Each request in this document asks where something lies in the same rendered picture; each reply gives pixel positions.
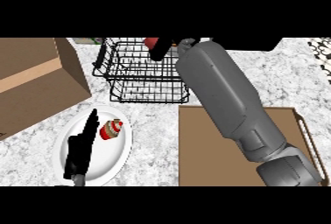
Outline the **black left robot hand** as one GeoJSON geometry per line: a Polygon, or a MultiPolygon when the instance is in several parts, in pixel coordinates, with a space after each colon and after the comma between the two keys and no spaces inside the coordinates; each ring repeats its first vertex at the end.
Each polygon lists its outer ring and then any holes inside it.
{"type": "Polygon", "coordinates": [[[72,179],[76,175],[86,175],[89,171],[89,162],[92,146],[97,139],[100,127],[98,110],[94,109],[88,118],[83,132],[69,137],[69,154],[66,162],[64,179],[72,179]]]}

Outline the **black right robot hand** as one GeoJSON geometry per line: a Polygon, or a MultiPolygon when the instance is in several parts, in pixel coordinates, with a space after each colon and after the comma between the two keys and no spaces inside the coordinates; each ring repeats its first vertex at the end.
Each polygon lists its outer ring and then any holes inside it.
{"type": "Polygon", "coordinates": [[[159,38],[157,45],[153,49],[150,49],[150,58],[154,61],[162,61],[172,46],[177,46],[177,51],[179,55],[184,55],[187,51],[194,47],[196,44],[202,42],[200,38],[171,38],[162,37],[159,38]]]}

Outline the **red bell pepper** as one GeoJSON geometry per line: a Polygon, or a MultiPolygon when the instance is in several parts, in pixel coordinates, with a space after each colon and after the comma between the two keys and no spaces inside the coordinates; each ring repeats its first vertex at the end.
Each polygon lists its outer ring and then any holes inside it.
{"type": "Polygon", "coordinates": [[[157,42],[159,42],[159,38],[145,38],[145,40],[144,40],[145,46],[150,49],[154,48],[154,46],[157,45],[157,42]]]}

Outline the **brown wooden tray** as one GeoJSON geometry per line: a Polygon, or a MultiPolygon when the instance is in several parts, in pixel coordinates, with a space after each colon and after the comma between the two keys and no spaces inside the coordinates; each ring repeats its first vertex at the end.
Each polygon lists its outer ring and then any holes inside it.
{"type": "MultiPolygon", "coordinates": [[[[289,143],[308,156],[320,170],[321,186],[330,185],[305,118],[295,108],[265,107],[289,143]]],[[[224,138],[203,106],[179,106],[179,185],[181,186],[265,186],[236,144],[224,138]]]]}

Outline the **white oval plate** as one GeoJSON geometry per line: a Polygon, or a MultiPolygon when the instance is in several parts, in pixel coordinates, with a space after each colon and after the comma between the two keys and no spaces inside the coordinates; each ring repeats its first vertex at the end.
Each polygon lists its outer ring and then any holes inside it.
{"type": "Polygon", "coordinates": [[[131,156],[132,127],[126,115],[111,106],[94,106],[88,108],[67,123],[66,128],[60,132],[54,146],[54,169],[60,183],[66,186],[75,185],[70,179],[64,179],[69,157],[69,138],[83,131],[94,109],[98,110],[100,130],[107,124],[107,121],[113,121],[114,119],[120,119],[123,125],[116,138],[104,140],[101,134],[97,134],[86,175],[86,186],[104,186],[117,176],[131,156]]]}

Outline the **red frosted cupcake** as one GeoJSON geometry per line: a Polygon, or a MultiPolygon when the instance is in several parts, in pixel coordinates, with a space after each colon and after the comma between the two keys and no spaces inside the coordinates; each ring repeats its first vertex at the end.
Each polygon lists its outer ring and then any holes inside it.
{"type": "Polygon", "coordinates": [[[111,138],[116,138],[120,135],[122,126],[123,126],[123,121],[120,119],[107,121],[107,123],[104,124],[100,130],[101,138],[104,140],[110,140],[111,138]]]}

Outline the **green flat object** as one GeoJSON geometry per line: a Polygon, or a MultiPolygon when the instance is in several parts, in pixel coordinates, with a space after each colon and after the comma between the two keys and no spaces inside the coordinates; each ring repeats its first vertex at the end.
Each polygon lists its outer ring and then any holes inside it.
{"type": "Polygon", "coordinates": [[[83,44],[83,45],[101,45],[103,44],[103,38],[73,38],[73,40],[78,44],[83,44]]]}

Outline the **black appliance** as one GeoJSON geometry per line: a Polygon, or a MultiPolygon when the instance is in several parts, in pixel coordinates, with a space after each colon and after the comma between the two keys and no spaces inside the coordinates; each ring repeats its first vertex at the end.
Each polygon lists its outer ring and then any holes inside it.
{"type": "Polygon", "coordinates": [[[213,38],[212,41],[216,42],[227,50],[236,51],[265,51],[270,52],[276,49],[281,38],[213,38]]]}

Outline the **brown wooden cabinet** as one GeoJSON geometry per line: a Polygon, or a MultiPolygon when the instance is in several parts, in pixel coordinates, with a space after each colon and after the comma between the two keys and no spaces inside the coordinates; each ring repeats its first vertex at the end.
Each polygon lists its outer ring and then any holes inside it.
{"type": "Polygon", "coordinates": [[[0,141],[91,97],[66,38],[0,38],[0,141]]]}

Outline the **black and white patterned cloth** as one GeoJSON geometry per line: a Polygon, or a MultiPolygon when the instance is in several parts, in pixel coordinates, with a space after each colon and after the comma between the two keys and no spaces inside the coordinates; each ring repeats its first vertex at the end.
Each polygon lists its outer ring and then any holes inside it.
{"type": "Polygon", "coordinates": [[[327,79],[331,81],[331,38],[310,38],[308,44],[327,79]]]}

